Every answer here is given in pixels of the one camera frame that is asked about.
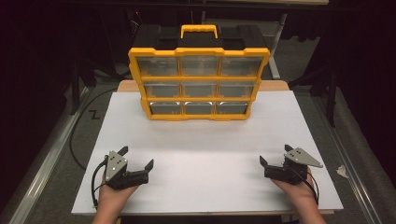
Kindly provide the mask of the black stand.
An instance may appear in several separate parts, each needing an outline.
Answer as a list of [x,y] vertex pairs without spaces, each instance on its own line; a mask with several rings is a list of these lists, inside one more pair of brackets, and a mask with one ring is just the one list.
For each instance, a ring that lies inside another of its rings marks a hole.
[[76,114],[80,105],[80,82],[88,88],[94,88],[96,86],[96,79],[93,74],[93,63],[88,58],[78,58],[72,63],[70,82],[72,94],[71,115]]
[[288,83],[290,89],[297,86],[310,85],[310,94],[312,96],[323,96],[327,97],[326,119],[334,127],[334,107],[335,107],[335,95],[336,95],[336,81],[337,74],[330,65],[324,65],[315,71],[304,74]]

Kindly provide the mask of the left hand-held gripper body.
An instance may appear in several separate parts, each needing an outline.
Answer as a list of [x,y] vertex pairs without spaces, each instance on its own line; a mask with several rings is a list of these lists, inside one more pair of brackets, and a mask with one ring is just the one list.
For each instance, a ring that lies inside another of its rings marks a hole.
[[110,151],[105,171],[105,183],[114,190],[128,189],[149,182],[149,169],[129,172],[128,161],[121,154]]

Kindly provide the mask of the set of clear plastic drawers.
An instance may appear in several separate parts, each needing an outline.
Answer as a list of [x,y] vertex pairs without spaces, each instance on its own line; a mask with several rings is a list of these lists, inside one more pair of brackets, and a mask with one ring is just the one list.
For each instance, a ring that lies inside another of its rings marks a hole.
[[245,115],[261,57],[139,57],[152,115]]

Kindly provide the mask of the white table sheet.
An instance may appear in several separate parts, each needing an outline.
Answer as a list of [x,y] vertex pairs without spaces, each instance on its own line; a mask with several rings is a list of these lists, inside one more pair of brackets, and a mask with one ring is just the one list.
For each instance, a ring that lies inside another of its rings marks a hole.
[[284,160],[284,146],[321,158],[292,91],[261,91],[247,120],[149,120],[137,92],[112,94],[102,128],[73,206],[76,215],[94,213],[94,172],[111,150],[128,146],[129,169],[154,160],[149,182],[125,205],[126,215],[283,213],[285,194],[263,175],[260,157]]

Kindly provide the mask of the grey metal pole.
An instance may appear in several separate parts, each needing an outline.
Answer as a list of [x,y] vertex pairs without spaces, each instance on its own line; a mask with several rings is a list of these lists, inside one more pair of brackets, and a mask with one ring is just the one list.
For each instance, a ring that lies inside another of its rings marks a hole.
[[280,79],[280,74],[278,72],[278,68],[276,65],[275,55],[276,55],[276,49],[277,49],[277,46],[279,43],[279,39],[282,35],[282,31],[285,26],[286,19],[287,19],[287,14],[282,14],[280,16],[279,21],[276,23],[276,29],[275,29],[275,34],[274,34],[274,38],[273,38],[273,45],[271,48],[271,57],[269,58],[269,68],[271,71],[272,79]]

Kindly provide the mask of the person's right hand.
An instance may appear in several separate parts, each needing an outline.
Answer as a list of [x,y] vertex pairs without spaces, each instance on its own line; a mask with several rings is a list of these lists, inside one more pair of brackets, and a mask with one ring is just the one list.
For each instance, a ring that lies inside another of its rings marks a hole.
[[275,179],[272,179],[272,182],[287,195],[294,207],[304,203],[315,203],[318,206],[314,193],[314,182],[310,172],[307,175],[307,179],[297,185]]

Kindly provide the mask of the person's left hand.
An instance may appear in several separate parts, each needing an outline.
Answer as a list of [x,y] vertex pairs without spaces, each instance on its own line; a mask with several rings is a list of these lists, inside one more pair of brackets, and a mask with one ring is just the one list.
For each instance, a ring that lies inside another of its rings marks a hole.
[[127,189],[113,189],[103,181],[99,189],[98,207],[122,209],[137,189],[138,186]]

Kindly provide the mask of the crumpled white paper scrap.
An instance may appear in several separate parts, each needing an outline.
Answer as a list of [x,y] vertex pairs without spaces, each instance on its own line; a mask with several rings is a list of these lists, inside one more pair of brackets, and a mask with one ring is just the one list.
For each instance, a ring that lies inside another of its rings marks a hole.
[[336,169],[336,173],[342,176],[343,178],[349,179],[349,175],[347,173],[347,168],[345,165],[341,165]]

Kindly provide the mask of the metal floor rail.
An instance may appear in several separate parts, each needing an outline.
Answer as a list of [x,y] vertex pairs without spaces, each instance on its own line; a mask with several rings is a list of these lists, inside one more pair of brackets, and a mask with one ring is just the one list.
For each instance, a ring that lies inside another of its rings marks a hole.
[[8,224],[25,224],[25,221],[50,179],[54,167],[64,150],[67,139],[77,124],[77,120],[82,113],[82,107],[88,104],[91,94],[92,88],[88,87],[84,87],[81,93],[78,94],[80,105],[73,115],[67,115],[57,133],[48,142],[46,157],[39,163],[39,167],[36,169],[35,176],[30,182],[29,188],[24,192],[19,206],[15,209]]
[[367,188],[361,181],[361,177],[358,175],[357,170],[352,163],[351,157],[348,155],[339,134],[328,121],[325,105],[318,97],[313,98],[313,103],[317,111],[319,112],[322,120],[325,122],[328,131],[330,132],[330,136],[332,137],[332,140],[336,147],[336,154],[341,161],[341,164],[346,167],[346,174],[348,175],[347,180],[355,195],[355,198],[360,205],[361,211],[363,212],[365,219],[367,220],[368,224],[382,224],[381,218],[375,210],[372,200],[368,194]]

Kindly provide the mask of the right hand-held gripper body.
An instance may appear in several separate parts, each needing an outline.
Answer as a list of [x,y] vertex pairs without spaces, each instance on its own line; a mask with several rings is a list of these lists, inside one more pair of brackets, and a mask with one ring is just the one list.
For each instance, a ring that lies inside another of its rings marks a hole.
[[300,147],[284,153],[284,161],[281,166],[268,163],[264,168],[264,176],[280,180],[292,185],[297,185],[307,179],[309,166],[322,168],[323,164],[308,154]]

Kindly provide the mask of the yellow and black drawer organizer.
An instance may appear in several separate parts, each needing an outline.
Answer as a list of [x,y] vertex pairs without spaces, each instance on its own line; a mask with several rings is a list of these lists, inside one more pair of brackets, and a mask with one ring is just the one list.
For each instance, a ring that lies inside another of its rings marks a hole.
[[255,25],[138,28],[128,52],[149,119],[247,119],[270,50]]

